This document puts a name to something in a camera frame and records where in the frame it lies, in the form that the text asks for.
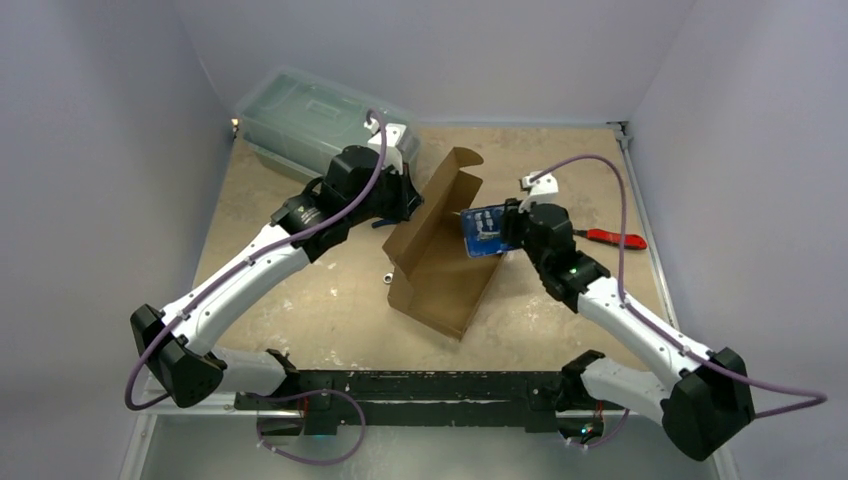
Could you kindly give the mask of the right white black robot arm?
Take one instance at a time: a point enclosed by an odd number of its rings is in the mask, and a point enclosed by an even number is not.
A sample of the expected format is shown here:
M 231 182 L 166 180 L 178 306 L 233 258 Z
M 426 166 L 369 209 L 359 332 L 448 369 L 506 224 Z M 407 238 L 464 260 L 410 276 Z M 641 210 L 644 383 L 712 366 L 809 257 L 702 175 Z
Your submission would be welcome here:
M 578 250 L 567 211 L 517 199 L 504 204 L 501 239 L 524 251 L 546 292 L 600 326 L 644 365 L 639 371 L 598 353 L 570 364 L 561 381 L 576 407 L 612 402 L 645 417 L 687 457 L 703 461 L 755 420 L 746 365 L 730 348 L 713 351 L 629 299 L 619 279 Z

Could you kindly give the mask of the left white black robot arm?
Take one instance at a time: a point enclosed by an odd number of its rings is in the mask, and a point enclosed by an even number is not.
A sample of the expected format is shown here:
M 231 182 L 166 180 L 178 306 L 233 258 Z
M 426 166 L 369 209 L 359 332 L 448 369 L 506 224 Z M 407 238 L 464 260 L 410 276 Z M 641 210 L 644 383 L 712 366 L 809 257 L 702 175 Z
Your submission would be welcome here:
M 281 353 L 221 348 L 219 339 L 271 289 L 345 242 L 353 227 L 372 219 L 407 221 L 421 203 L 407 162 L 381 160 L 369 147 L 344 148 L 325 175 L 287 199 L 207 280 L 163 307 L 143 304 L 131 314 L 139 353 L 131 375 L 147 368 L 164 392 L 137 404 L 128 386 L 126 405 L 143 410 L 172 400 L 189 408 L 226 391 L 258 394 L 275 409 L 292 405 L 298 382 Z

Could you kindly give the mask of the clear plastic storage bin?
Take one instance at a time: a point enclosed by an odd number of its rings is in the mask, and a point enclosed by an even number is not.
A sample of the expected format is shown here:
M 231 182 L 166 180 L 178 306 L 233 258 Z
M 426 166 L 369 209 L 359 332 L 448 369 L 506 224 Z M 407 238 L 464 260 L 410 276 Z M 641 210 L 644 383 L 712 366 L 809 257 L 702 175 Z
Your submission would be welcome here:
M 237 103 L 242 138 L 264 167 L 301 183 L 323 175 L 335 155 L 374 136 L 370 108 L 403 127 L 398 150 L 416 168 L 421 138 L 413 114 L 388 101 L 291 67 L 270 72 Z

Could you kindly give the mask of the blue handled pliers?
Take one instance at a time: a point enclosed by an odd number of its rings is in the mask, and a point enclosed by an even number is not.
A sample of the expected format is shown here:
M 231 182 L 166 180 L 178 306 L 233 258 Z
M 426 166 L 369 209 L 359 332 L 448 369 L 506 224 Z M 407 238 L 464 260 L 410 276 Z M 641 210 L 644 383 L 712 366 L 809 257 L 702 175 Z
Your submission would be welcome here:
M 392 221 L 392 220 L 389 220 L 389 219 L 380 219 L 380 220 L 373 222 L 371 224 L 371 227 L 373 229 L 377 229 L 377 228 L 381 228 L 381 227 L 385 227 L 385 226 L 391 226 L 391 225 L 395 225 L 395 222 Z

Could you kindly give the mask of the blue razor blister pack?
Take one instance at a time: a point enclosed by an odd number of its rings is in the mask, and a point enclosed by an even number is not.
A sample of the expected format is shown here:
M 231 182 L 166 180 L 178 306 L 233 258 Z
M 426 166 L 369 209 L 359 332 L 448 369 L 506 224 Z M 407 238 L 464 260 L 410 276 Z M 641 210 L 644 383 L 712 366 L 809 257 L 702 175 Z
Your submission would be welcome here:
M 470 258 L 482 258 L 518 249 L 502 238 L 505 206 L 489 205 L 459 212 L 462 236 Z

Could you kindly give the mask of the brown cardboard express box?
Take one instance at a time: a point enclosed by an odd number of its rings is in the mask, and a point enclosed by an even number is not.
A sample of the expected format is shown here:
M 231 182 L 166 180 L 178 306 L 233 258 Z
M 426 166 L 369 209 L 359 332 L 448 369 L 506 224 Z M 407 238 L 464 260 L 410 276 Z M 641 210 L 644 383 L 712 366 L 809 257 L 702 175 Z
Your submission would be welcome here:
M 383 245 L 394 267 L 389 306 L 455 340 L 471 325 L 501 263 L 499 256 L 470 257 L 462 230 L 460 212 L 483 184 L 465 169 L 483 163 L 471 149 L 450 150 L 421 190 L 422 204 Z

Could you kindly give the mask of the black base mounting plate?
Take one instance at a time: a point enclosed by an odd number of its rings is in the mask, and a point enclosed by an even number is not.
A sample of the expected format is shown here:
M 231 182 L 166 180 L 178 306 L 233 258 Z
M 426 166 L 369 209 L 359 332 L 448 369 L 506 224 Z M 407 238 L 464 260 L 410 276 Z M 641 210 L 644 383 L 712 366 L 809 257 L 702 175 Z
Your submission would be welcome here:
M 307 435 L 342 425 L 513 427 L 580 443 L 605 433 L 619 406 L 590 398 L 560 371 L 302 370 L 268 397 L 239 393 L 238 410 L 293 413 Z

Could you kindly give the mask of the red utility knife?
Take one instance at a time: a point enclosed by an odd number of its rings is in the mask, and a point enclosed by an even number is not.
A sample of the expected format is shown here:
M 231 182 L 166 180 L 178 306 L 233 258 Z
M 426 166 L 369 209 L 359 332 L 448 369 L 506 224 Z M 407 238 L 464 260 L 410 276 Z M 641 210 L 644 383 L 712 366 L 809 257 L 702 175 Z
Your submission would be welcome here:
M 582 237 L 586 240 L 601 243 L 610 246 L 623 246 L 626 250 L 647 250 L 647 241 L 638 234 L 621 234 L 608 230 L 592 228 L 586 230 L 574 230 L 575 236 Z

